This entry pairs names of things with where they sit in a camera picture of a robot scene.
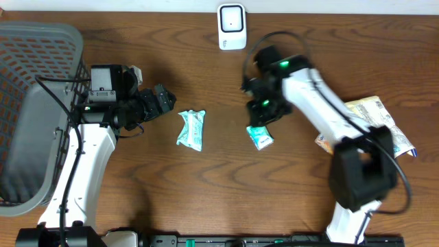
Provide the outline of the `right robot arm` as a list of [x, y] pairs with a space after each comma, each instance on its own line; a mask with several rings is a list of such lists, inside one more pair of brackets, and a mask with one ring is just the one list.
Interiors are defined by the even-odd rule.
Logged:
[[266, 126], [300, 110], [333, 149], [329, 187], [336, 204], [326, 235], [331, 242], [364, 243], [382, 200], [396, 187], [392, 133], [349, 110], [302, 55], [257, 55], [258, 78], [246, 79], [250, 125]]

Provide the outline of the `teal white tissue pack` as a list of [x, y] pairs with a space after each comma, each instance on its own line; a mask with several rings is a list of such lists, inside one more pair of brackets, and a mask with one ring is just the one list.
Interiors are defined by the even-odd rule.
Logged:
[[185, 124], [178, 135], [176, 144], [183, 144], [188, 148], [201, 152], [204, 116], [206, 112], [204, 110], [187, 110], [178, 114], [182, 117]]

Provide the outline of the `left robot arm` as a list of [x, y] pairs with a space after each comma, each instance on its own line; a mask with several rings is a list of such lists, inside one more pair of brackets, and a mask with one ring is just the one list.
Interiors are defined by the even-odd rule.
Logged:
[[163, 85], [138, 90], [89, 91], [75, 107], [72, 140], [51, 201], [34, 228], [22, 228], [16, 246], [148, 246], [136, 230], [95, 230], [97, 199], [120, 130], [168, 113], [176, 96]]

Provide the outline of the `white barcode scanner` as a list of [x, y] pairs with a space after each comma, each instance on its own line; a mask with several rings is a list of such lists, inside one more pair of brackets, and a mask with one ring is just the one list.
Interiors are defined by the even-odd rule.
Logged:
[[217, 8], [219, 48], [224, 51], [246, 47], [246, 9], [239, 3], [225, 3]]

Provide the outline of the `orange small snack pack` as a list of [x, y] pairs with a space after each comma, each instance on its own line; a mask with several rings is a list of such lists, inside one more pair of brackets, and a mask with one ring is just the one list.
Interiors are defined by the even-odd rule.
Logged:
[[314, 141], [324, 151], [328, 152], [329, 154], [333, 154], [333, 148], [331, 144], [324, 138], [322, 134], [319, 134]]

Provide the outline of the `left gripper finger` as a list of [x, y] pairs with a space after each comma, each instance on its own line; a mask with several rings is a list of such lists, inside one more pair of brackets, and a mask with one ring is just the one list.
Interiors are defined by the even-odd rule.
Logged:
[[176, 96], [168, 91], [162, 84], [157, 84], [154, 87], [156, 97], [161, 106], [174, 106], [176, 103]]
[[158, 100], [158, 112], [159, 115], [164, 115], [174, 109], [174, 100]]

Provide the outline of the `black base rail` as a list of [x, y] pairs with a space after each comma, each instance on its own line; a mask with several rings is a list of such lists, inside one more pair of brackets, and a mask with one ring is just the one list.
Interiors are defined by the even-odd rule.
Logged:
[[291, 246], [346, 246], [332, 242], [324, 234], [296, 233], [293, 235], [179, 235], [165, 233], [148, 235], [133, 228], [116, 228], [102, 236], [106, 246], [137, 247], [291, 247]]

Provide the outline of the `grey plastic shopping basket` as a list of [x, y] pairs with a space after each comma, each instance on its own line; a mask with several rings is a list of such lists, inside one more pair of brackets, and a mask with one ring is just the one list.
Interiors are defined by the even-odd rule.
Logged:
[[84, 42], [71, 25], [1, 23], [1, 215], [50, 201], [69, 144], [69, 122], [52, 95], [73, 110], [88, 90]]

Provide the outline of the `large white snack bag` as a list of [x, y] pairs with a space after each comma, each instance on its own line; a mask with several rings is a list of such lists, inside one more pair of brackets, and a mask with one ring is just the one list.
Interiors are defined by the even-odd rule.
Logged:
[[408, 154], [416, 157], [417, 150], [396, 125], [390, 113], [387, 111], [378, 96], [366, 97], [355, 101], [345, 103], [347, 108], [360, 116], [366, 122], [374, 127], [387, 126], [392, 133], [394, 143], [394, 155], [398, 157], [402, 154]]

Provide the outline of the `small teal tissue pack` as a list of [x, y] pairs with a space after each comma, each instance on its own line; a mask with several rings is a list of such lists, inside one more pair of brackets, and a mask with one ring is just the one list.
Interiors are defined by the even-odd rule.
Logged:
[[263, 127], [248, 126], [246, 128], [246, 131], [249, 134], [252, 142], [254, 143], [258, 151], [262, 150], [263, 148], [266, 148], [267, 146], [273, 144], [274, 142], [268, 129], [265, 126]]

